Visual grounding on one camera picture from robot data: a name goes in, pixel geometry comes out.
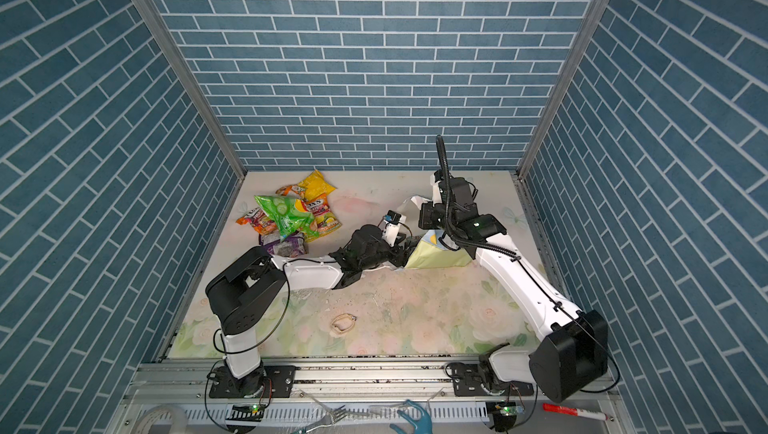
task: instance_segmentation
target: pile of snack bags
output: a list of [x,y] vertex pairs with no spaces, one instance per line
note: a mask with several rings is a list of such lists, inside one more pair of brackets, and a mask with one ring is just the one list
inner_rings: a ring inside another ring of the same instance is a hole
[[253,226],[259,244],[273,256],[306,254],[305,243],[341,227],[328,204],[328,194],[334,190],[315,170],[296,185],[277,189],[275,196],[254,196],[259,206],[237,223]]

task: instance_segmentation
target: brick wallpaper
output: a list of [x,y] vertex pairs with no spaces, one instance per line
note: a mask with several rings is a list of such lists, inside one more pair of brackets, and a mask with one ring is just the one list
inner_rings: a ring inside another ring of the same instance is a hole
[[768,432],[768,0],[610,0],[530,187],[639,432]]
[[0,432],[106,427],[234,188],[129,0],[0,0]]
[[250,170],[513,170],[590,0],[155,1]]

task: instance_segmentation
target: fork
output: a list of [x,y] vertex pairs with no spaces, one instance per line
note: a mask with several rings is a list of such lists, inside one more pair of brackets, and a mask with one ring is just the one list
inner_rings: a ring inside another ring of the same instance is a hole
[[313,430],[319,429],[321,427],[333,426],[338,421],[344,419],[347,414],[348,411],[344,409],[344,406],[341,406],[325,414],[319,421],[313,422],[308,426],[304,426],[298,431],[293,432],[293,434],[307,434],[308,432],[312,432]]

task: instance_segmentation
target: green snack bag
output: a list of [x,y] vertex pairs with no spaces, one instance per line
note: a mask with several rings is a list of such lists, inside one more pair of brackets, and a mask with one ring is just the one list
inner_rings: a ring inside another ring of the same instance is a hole
[[304,233],[307,240],[319,236],[315,217],[306,208],[302,199],[282,196],[254,196],[254,198],[264,213],[275,221],[282,239],[297,230]]

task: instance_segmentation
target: table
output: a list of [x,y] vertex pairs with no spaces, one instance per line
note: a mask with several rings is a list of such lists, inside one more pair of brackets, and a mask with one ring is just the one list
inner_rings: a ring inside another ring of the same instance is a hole
[[[170,349],[170,358],[219,357],[212,345],[219,322],[208,306],[205,286],[258,245],[258,234],[235,220],[256,206],[254,194],[271,195],[308,173],[246,175]],[[310,256],[338,249],[355,229],[366,223],[377,224],[388,209],[398,208],[412,195],[432,196],[427,172],[329,171],[324,175],[336,187],[329,202],[342,227],[309,244]],[[509,172],[455,171],[453,175],[475,183],[479,212],[495,215],[521,253],[544,272]],[[406,221],[414,234],[423,233],[416,228],[417,222]],[[272,330],[284,305],[285,294],[278,295],[256,327],[259,339]],[[339,334],[330,323],[343,313],[355,315],[357,321],[349,332]],[[445,269],[379,269],[364,273],[359,282],[345,289],[292,292],[285,319],[259,349],[266,357],[408,356],[483,352],[503,342],[526,352],[538,345],[512,298],[473,261],[465,267]]]

